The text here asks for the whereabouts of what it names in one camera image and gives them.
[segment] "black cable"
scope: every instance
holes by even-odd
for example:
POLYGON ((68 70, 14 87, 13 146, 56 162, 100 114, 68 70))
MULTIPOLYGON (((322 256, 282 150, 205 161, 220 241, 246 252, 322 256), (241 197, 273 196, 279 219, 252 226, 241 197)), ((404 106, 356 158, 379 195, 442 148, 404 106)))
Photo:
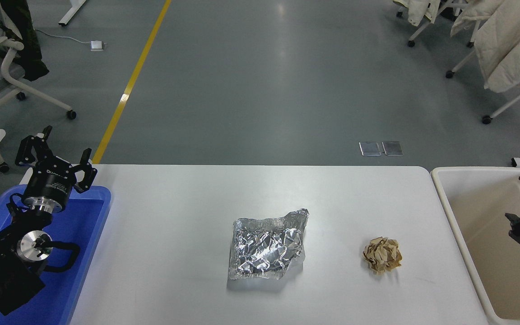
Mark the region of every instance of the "black cable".
POLYGON ((19 199, 20 199, 19 201, 21 202, 21 200, 23 200, 23 195, 21 195, 20 193, 13 193, 12 195, 9 195, 9 203, 13 204, 14 206, 17 206, 17 208, 20 208, 23 211, 26 211, 27 207, 25 207, 25 206, 18 206, 16 204, 16 202, 13 201, 13 197, 19 197, 19 199))

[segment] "silver cylinder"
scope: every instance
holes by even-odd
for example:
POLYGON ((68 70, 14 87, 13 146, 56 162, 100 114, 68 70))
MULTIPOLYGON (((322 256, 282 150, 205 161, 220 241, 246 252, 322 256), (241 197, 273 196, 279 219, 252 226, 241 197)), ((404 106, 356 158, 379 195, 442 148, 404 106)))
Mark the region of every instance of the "silver cylinder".
POLYGON ((33 230, 29 231, 20 241, 17 242, 17 255, 27 262, 38 262, 47 259, 51 254, 51 247, 38 247, 38 239, 47 239, 51 241, 50 235, 45 231, 33 230))
POLYGON ((61 211, 61 206, 58 202, 46 197, 28 197, 23 200, 23 204, 29 206, 31 210, 45 211, 49 214, 61 211))

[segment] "blue plastic tray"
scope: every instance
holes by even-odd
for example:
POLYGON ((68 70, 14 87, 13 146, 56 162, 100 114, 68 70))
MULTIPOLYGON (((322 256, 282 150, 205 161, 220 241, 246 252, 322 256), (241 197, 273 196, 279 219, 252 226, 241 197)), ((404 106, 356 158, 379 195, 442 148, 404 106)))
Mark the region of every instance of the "blue plastic tray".
MULTIPOLYGON (((14 186, 0 196, 0 230, 11 223, 11 216, 5 206, 9 202, 9 195, 23 193, 23 190, 25 185, 14 186)), ((43 272, 41 280, 45 288, 9 315, 0 315, 0 325, 67 325, 70 322, 107 219, 110 200, 110 191, 102 186, 92 186, 81 194, 72 191, 67 208, 53 214, 53 222, 43 230, 56 241, 77 243, 81 248, 78 260, 68 271, 43 272)), ((69 255, 68 251, 54 249, 49 257, 49 265, 64 265, 69 255)))

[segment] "white desk leg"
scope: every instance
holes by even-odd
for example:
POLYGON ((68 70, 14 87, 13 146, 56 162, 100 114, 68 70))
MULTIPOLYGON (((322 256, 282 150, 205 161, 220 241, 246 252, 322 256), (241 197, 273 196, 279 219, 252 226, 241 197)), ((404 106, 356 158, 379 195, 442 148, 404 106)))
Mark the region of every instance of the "white desk leg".
POLYGON ((72 3, 72 8, 68 10, 65 16, 60 20, 59 24, 62 26, 66 26, 70 19, 78 12, 78 10, 85 4, 85 0, 70 0, 72 3))

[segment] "yellow floor line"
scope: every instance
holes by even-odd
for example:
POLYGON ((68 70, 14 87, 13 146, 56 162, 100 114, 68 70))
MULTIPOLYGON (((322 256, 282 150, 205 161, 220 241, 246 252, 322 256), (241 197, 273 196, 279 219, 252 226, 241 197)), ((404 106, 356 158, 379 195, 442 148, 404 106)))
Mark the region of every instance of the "yellow floor line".
POLYGON ((170 6, 171 2, 172 0, 166 0, 166 3, 163 5, 162 11, 159 13, 158 19, 155 21, 155 24, 153 25, 150 37, 148 37, 148 41, 146 42, 146 45, 144 45, 142 55, 140 55, 138 63, 136 63, 136 67, 132 72, 132 76, 130 77, 128 84, 125 87, 124 94, 122 94, 121 96, 120 103, 118 103, 116 111, 114 112, 114 115, 111 117, 110 124, 108 124, 106 132, 103 134, 103 138, 101 142, 99 142, 97 150, 95 150, 95 154, 93 155, 93 158, 91 160, 94 164, 99 164, 99 162, 102 160, 103 153, 106 151, 107 144, 109 144, 111 136, 113 135, 114 130, 116 129, 118 121, 120 120, 120 116, 124 111, 126 103, 128 102, 128 98, 130 98, 130 94, 132 93, 134 85, 136 84, 136 80, 138 80, 138 76, 142 71, 142 67, 144 66, 146 57, 148 56, 148 53, 150 53, 153 39, 155 39, 155 35, 158 33, 159 27, 163 21, 163 17, 166 16, 167 9, 170 6))

